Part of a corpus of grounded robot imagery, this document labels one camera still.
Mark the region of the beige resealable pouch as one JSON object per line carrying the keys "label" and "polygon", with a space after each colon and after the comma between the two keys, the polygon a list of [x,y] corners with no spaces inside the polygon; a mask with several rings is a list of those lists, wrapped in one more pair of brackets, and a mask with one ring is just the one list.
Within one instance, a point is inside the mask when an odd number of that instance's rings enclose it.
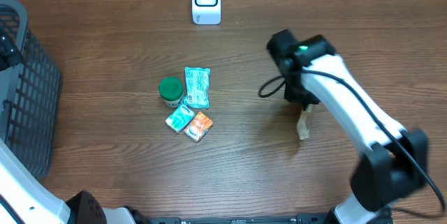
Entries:
{"label": "beige resealable pouch", "polygon": [[314,115],[314,105],[308,105],[306,109],[302,109],[298,119],[296,128],[299,140],[306,140],[309,138],[309,132],[312,127]]}

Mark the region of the teal snack packet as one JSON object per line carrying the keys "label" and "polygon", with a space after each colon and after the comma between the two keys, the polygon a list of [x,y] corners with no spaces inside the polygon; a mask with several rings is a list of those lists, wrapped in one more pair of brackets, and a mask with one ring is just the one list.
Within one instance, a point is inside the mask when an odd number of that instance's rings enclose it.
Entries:
{"label": "teal snack packet", "polygon": [[210,69],[186,67],[186,104],[196,109],[208,109],[210,106],[208,90],[210,87]]}

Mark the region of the orange tissue packet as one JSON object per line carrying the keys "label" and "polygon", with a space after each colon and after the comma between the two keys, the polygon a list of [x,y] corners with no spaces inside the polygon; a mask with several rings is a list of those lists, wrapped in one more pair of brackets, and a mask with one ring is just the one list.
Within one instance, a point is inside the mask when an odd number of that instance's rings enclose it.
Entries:
{"label": "orange tissue packet", "polygon": [[184,133],[194,142],[200,142],[213,127],[213,121],[202,112],[199,112],[184,129]]}

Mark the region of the small green white box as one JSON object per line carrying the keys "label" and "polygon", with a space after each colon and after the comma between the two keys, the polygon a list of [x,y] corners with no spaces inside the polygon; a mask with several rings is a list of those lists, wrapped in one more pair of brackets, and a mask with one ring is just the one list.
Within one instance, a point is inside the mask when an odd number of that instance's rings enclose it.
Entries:
{"label": "small green white box", "polygon": [[194,111],[181,104],[167,119],[166,124],[176,133],[180,133],[195,117]]}

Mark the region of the green lid Knorr jar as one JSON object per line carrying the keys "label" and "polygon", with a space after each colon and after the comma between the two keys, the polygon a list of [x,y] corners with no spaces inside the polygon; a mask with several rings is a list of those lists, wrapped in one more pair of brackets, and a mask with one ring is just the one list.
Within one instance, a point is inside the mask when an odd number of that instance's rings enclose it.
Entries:
{"label": "green lid Knorr jar", "polygon": [[177,77],[166,77],[160,82],[159,93],[168,107],[178,107],[184,100],[184,85]]}

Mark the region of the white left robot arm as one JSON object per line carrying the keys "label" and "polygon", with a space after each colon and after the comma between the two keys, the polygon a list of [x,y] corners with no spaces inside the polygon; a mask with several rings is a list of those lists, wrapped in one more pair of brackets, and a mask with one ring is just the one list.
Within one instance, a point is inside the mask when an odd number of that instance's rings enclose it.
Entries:
{"label": "white left robot arm", "polygon": [[63,201],[39,177],[52,160],[59,69],[27,30],[1,31],[1,222],[134,223],[127,207],[103,208],[87,191]]}

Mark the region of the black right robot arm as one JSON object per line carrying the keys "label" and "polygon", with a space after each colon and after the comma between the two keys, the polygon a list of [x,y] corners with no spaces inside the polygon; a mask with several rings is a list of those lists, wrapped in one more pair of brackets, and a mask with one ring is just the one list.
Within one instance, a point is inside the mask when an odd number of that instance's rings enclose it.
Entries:
{"label": "black right robot arm", "polygon": [[321,223],[384,221],[392,203],[426,185],[427,136],[389,117],[328,40],[317,35],[298,41],[285,29],[273,34],[266,48],[284,78],[284,98],[304,110],[324,104],[360,157],[350,179],[352,194]]}

